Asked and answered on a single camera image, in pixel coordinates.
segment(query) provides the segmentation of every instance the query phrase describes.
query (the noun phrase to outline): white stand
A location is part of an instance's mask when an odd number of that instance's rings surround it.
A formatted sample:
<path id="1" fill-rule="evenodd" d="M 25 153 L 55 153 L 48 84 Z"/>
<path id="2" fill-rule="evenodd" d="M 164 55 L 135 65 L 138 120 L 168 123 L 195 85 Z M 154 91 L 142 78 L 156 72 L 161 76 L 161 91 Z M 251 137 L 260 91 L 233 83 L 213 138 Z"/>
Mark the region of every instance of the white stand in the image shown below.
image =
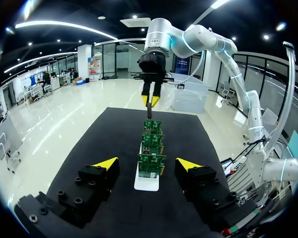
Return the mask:
<path id="1" fill-rule="evenodd" d="M 157 175 L 156 178 L 139 177 L 139 162 L 138 162 L 134 188 L 135 190 L 157 192 L 159 190 L 159 175 Z"/>

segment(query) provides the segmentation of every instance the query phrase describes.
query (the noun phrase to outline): black table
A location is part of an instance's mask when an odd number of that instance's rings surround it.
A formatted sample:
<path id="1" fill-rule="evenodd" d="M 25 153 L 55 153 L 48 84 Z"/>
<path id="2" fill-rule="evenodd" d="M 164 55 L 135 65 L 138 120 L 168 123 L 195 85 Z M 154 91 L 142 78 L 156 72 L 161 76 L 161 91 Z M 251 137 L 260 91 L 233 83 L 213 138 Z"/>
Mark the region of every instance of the black table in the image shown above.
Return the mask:
<path id="1" fill-rule="evenodd" d="M 107 108 L 72 149 L 47 195 L 57 201 L 58 190 L 65 190 L 73 183 L 77 171 L 85 164 L 118 157 L 120 176 L 108 201 L 100 205 L 91 223 L 82 230 L 84 233 L 109 238 L 210 236 L 209 227 L 186 201 L 174 176 L 175 159 L 179 157 L 211 166 L 217 171 L 220 182 L 228 187 L 218 156 L 200 120 L 192 115 L 153 112 L 153 119 L 163 121 L 163 154 L 167 159 L 159 191 L 147 192 L 134 189 L 137 154 L 146 118 L 146 111 Z"/>

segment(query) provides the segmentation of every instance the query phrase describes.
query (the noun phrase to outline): black ceiling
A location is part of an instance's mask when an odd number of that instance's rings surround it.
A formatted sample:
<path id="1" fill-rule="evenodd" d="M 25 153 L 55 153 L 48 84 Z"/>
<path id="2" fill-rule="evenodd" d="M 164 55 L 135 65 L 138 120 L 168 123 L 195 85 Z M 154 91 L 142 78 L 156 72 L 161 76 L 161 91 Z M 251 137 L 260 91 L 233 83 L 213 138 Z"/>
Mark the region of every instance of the black ceiling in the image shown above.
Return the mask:
<path id="1" fill-rule="evenodd" d="M 185 30 L 215 0 L 43 0 L 27 21 L 56 20 L 94 28 L 118 39 L 146 36 L 140 28 L 128 28 L 121 19 L 138 17 L 151 19 L 163 17 L 175 27 Z M 23 22 L 16 14 L 10 24 Z M 285 21 L 284 31 L 275 30 L 278 23 Z M 227 38 L 237 37 L 239 51 L 269 54 L 287 59 L 282 41 L 295 45 L 298 64 L 298 3 L 290 0 L 231 0 L 215 9 L 199 24 Z M 74 51 L 79 45 L 111 40 L 107 37 L 81 29 L 65 26 L 31 26 L 14 29 L 15 34 L 4 33 L 1 41 L 3 50 L 0 61 L 0 82 L 9 77 L 3 71 L 15 64 L 32 58 Z M 271 36 L 264 41 L 263 34 Z M 21 69 L 12 70 L 12 75 Z"/>

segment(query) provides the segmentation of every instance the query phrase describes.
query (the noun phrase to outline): green circuit board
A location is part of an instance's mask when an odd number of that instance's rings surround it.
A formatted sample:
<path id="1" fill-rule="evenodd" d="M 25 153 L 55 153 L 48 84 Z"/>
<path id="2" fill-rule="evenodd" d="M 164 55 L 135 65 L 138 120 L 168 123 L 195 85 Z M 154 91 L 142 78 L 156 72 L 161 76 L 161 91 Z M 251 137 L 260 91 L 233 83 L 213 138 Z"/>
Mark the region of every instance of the green circuit board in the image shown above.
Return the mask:
<path id="1" fill-rule="evenodd" d="M 138 155 L 139 177 L 156 178 L 164 169 L 165 155 Z"/>
<path id="2" fill-rule="evenodd" d="M 162 155 L 164 135 L 161 126 L 159 120 L 146 120 L 144 123 L 141 154 L 138 155 L 139 177 L 156 178 L 163 173 L 166 156 Z"/>

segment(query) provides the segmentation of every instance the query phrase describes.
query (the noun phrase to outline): glossy floor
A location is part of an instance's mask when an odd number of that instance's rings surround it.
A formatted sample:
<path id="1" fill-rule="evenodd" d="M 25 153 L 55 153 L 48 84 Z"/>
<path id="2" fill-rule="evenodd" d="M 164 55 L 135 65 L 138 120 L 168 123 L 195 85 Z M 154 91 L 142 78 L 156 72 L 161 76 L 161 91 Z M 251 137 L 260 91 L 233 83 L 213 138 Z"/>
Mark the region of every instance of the glossy floor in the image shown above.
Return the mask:
<path id="1" fill-rule="evenodd" d="M 169 108 L 164 86 L 156 111 L 175 112 Z M 63 161 L 91 124 L 107 107 L 145 110 L 141 99 L 142 82 L 111 79 L 81 86 L 66 86 L 28 107 L 13 107 L 12 121 L 23 145 L 22 163 L 13 175 L 0 161 L 0 194 L 9 208 L 22 196 L 47 192 Z M 212 141 L 219 160 L 234 157 L 243 148 L 246 118 L 231 105 L 221 103 L 221 96 L 210 92 L 205 111 L 197 115 Z"/>

